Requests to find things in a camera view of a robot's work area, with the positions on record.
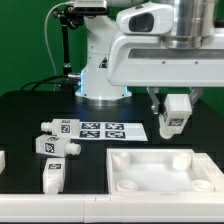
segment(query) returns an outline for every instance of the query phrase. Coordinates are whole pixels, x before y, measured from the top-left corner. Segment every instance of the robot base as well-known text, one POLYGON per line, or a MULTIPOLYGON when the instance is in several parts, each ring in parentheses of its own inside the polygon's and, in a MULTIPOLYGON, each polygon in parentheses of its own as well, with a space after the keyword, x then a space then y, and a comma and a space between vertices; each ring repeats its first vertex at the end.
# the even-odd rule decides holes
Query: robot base
POLYGON ((131 92, 127 92, 125 95, 122 95, 122 98, 118 99, 93 99, 83 96, 80 89, 76 91, 75 95, 76 95, 75 100, 77 102, 98 107, 128 104, 131 102, 131 96, 132 96, 131 92))

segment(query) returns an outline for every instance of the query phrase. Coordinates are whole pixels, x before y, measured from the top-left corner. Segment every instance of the white cylinder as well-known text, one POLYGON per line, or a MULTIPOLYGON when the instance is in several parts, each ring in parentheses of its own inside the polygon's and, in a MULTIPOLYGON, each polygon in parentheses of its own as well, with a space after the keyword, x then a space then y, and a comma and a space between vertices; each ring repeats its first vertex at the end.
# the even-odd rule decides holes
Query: white cylinder
POLYGON ((215 190, 214 185, 206 180, 195 180, 192 182, 192 191, 212 192, 215 190))
POLYGON ((127 170, 130 167, 130 153, 114 152, 112 153, 112 164, 114 170, 127 170))
POLYGON ((75 143, 67 143, 65 145, 65 152, 71 155, 79 155, 81 152, 81 146, 75 143))
POLYGON ((41 123, 41 131, 52 132, 52 123, 50 122, 41 123))
POLYGON ((138 191, 138 184, 132 180, 120 180, 116 183, 117 191, 138 191))
POLYGON ((176 170, 188 170, 191 166, 191 153, 176 152, 173 155, 173 168, 176 170))

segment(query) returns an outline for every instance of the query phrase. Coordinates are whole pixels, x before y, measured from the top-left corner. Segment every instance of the white plastic part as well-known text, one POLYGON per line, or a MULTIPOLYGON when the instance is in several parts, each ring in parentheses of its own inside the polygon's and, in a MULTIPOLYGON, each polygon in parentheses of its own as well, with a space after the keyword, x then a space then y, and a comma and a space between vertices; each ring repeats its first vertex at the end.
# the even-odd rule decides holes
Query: white plastic part
POLYGON ((173 155, 173 168, 176 170, 188 170, 191 167, 191 153, 176 152, 173 155))
POLYGON ((41 131, 52 132, 52 135, 79 135, 80 121, 78 119, 53 119, 41 123, 41 131))
POLYGON ((192 182, 204 180, 214 185, 216 193, 223 194, 224 175, 215 164, 210 162, 212 160, 208 156, 205 158, 205 156, 195 154, 190 149, 108 149, 107 176, 109 193, 112 195, 121 194, 118 185, 119 181, 130 180, 138 185, 138 191, 131 193, 132 196, 135 195, 136 200, 139 199, 139 195, 146 196, 148 194, 188 194, 189 198, 195 199, 192 182), (126 170, 114 170, 113 155, 122 152, 130 153, 130 166, 126 170), (178 169, 175 169, 173 168, 173 160, 177 155, 180 158, 187 159, 182 160, 184 163, 182 166, 180 166, 179 161, 177 164, 178 169))
POLYGON ((145 3, 141 7, 133 7, 118 13, 117 24, 121 32, 125 34, 141 35, 162 35, 168 33, 173 28, 174 10, 170 5, 145 3), (153 28, 149 32, 133 32, 130 30, 130 21, 132 18, 140 15, 151 14, 153 17, 153 28))
POLYGON ((116 190, 122 192, 138 191, 138 184, 132 180, 120 180, 116 183, 116 190))
POLYGON ((81 146, 75 143, 67 143, 65 145, 65 152, 67 154, 79 155, 81 152, 81 146))
POLYGON ((128 152, 115 152, 112 154, 113 169, 126 170, 130 166, 130 153, 128 152))
POLYGON ((5 152, 0 151, 0 174, 5 168, 5 152))
POLYGON ((168 94, 164 104, 165 112, 159 116, 160 135, 170 139, 182 133, 192 107, 188 94, 168 94))
POLYGON ((192 191, 197 192, 212 192, 215 190, 214 185, 205 180, 195 180, 192 182, 192 191))
POLYGON ((36 139, 36 153, 65 157, 67 154, 79 155, 81 146, 71 143, 71 139, 41 135, 36 139))
POLYGON ((105 0, 76 0, 74 1, 74 8, 104 8, 107 9, 107 1, 105 0))
POLYGON ((110 7, 131 7, 142 2, 143 0, 107 0, 107 5, 110 7))
POLYGON ((118 31, 117 24, 107 16, 85 17, 85 24, 88 38, 87 64, 82 70, 81 88, 76 91, 76 96, 99 103, 130 97, 131 93, 126 87, 113 86, 107 79, 110 44, 118 31))
POLYGON ((224 50, 224 29, 216 29, 213 36, 205 38, 202 48, 187 57, 182 50, 180 53, 176 51, 175 56, 175 52, 163 46, 159 36, 125 35, 120 32, 111 44, 108 80, 112 85, 119 86, 223 87, 221 50, 224 50), (131 54, 133 50, 140 53, 131 54), (207 52, 208 58, 201 58, 204 52, 207 52), (220 53, 220 58, 216 60, 217 53, 220 53))
POLYGON ((45 194, 56 195, 63 192, 65 181, 65 159, 47 159, 43 173, 43 191, 45 194))

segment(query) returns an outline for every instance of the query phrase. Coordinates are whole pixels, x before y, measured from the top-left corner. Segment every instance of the white object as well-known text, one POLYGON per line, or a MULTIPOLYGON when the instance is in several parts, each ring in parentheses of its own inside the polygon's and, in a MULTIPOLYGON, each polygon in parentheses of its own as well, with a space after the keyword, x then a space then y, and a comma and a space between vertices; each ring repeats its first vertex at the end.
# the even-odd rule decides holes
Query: white object
POLYGON ((53 119, 52 122, 41 124, 41 131, 51 132, 52 135, 78 135, 79 128, 78 119, 53 119))
POLYGON ((0 151, 0 174, 5 168, 5 152, 0 151))
POLYGON ((79 155, 80 152, 81 146, 67 138, 41 135, 36 139, 36 153, 65 157, 67 154, 79 155))
POLYGON ((174 134, 181 134, 192 107, 187 94, 168 94, 164 105, 165 112, 159 116, 160 135, 169 139, 174 134))
POLYGON ((107 5, 110 7, 130 7, 142 2, 143 0, 107 0, 107 5))
POLYGON ((173 155, 173 168, 176 170, 188 170, 191 167, 191 153, 176 152, 173 155))
POLYGON ((81 73, 81 88, 76 96, 92 102, 116 101, 130 97, 126 87, 113 86, 108 82, 110 44, 118 31, 117 24, 107 16, 86 18, 87 64, 81 73))
POLYGON ((130 166, 130 153, 115 152, 112 154, 114 170, 127 170, 130 166))
POLYGON ((204 38, 200 49, 170 50, 161 36, 125 35, 113 39, 108 80, 118 86, 223 87, 224 29, 204 38))
POLYGON ((170 5, 156 4, 156 3, 145 3, 141 6, 126 9, 118 13, 117 24, 121 32, 125 34, 143 34, 143 35, 161 35, 168 33, 173 28, 173 17, 174 10, 170 5), (151 20, 143 21, 141 16, 151 15, 151 20), (135 26, 140 26, 144 31, 132 31, 130 30, 130 24, 134 20, 135 26))
POLYGON ((192 191, 198 192, 212 192, 215 190, 214 185, 205 180, 195 180, 192 182, 192 191))
POLYGON ((122 192, 137 191, 138 184, 132 180, 119 180, 116 183, 116 190, 122 192))
POLYGON ((119 195, 118 183, 121 180, 125 180, 133 181, 138 185, 138 192, 133 192, 132 195, 129 194, 130 197, 133 196, 136 200, 139 199, 139 195, 146 196, 151 193, 167 195, 186 194, 193 200, 195 199, 195 188, 200 188, 200 186, 203 188, 203 183, 207 182, 214 185, 216 193, 219 192, 223 194, 224 175, 222 172, 217 172, 219 169, 215 164, 210 166, 210 161, 212 160, 207 154, 205 158, 205 156, 194 153, 194 151, 190 149, 108 149, 107 175, 109 193, 112 195, 119 195), (128 169, 114 169, 114 153, 130 154, 131 162, 128 169), (185 170, 183 167, 181 167, 182 170, 173 168, 173 158, 178 155, 178 153, 186 153, 186 155, 190 155, 187 156, 187 158, 192 158, 191 165, 185 165, 185 168, 187 167, 185 170))
POLYGON ((107 174, 109 194, 106 195, 2 194, 0 220, 53 223, 224 222, 224 175, 207 154, 183 149, 108 149, 107 174), (173 155, 178 151, 192 153, 190 170, 180 172, 172 168, 173 155), (114 152, 130 153, 130 168, 124 173, 113 170, 114 152), (119 180, 115 179, 121 174, 123 180, 135 181, 138 191, 116 191, 119 180), (143 185, 136 177, 142 179, 143 185), (191 181, 194 180, 209 181, 215 186, 215 191, 192 191, 191 181))
POLYGON ((141 123, 80 122, 80 135, 68 137, 83 140, 147 141, 141 123), (94 124, 98 124, 100 128, 94 128, 94 124))
POLYGON ((43 173, 43 191, 55 195, 63 192, 65 181, 65 159, 47 159, 43 173))

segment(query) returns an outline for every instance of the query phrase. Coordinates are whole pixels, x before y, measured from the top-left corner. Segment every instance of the white block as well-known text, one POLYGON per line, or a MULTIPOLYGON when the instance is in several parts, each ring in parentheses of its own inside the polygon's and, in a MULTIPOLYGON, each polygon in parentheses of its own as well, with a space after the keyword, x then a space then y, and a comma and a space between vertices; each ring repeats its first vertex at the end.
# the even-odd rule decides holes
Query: white block
POLYGON ((65 181, 65 159, 47 159, 43 173, 43 191, 45 194, 63 192, 65 181))
POLYGON ((5 168, 5 152, 0 151, 0 174, 5 168))

